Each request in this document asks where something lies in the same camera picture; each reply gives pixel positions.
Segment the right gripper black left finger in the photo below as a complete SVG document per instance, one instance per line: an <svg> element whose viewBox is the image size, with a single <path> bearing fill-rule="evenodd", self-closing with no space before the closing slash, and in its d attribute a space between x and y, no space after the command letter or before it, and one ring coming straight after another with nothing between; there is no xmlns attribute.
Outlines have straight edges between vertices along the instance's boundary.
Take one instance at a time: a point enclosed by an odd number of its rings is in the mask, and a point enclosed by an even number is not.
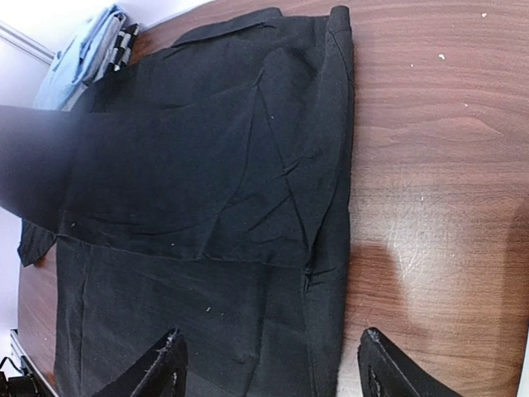
<svg viewBox="0 0 529 397"><path fill-rule="evenodd" d="M185 396L188 348L178 328L170 329L131 367L94 396Z"/></svg>

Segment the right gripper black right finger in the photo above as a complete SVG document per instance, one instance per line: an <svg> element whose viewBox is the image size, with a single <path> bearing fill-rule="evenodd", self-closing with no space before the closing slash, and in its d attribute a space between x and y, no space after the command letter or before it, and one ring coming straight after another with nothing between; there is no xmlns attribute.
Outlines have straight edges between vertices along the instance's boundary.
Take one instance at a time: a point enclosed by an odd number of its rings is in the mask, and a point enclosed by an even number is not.
<svg viewBox="0 0 529 397"><path fill-rule="evenodd" d="M425 372L377 328L363 331L357 353L364 396L444 397L458 393Z"/></svg>

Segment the black long sleeve shirt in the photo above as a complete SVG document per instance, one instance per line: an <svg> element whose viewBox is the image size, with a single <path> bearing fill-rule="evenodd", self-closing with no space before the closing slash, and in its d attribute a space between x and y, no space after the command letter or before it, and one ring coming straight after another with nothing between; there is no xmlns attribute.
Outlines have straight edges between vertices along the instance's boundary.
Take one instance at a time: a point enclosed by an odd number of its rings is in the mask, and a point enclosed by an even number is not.
<svg viewBox="0 0 529 397"><path fill-rule="evenodd" d="M350 254L350 11L200 26L69 112L1 109L1 205L56 249L55 382L171 328L189 396L333 396Z"/></svg>

